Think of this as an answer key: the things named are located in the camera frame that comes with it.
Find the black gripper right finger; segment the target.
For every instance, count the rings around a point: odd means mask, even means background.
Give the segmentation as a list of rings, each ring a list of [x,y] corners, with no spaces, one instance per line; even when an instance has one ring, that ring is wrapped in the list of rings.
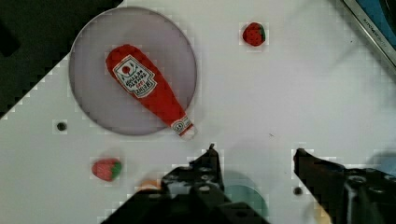
[[[347,169],[302,148],[294,173],[329,215],[332,224],[396,224],[396,181],[373,168]]]

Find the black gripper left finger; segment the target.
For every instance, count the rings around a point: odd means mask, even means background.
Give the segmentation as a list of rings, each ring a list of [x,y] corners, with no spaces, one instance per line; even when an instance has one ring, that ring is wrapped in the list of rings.
[[[101,224],[270,224],[250,205],[224,193],[219,153],[210,146],[187,166],[141,189]]]

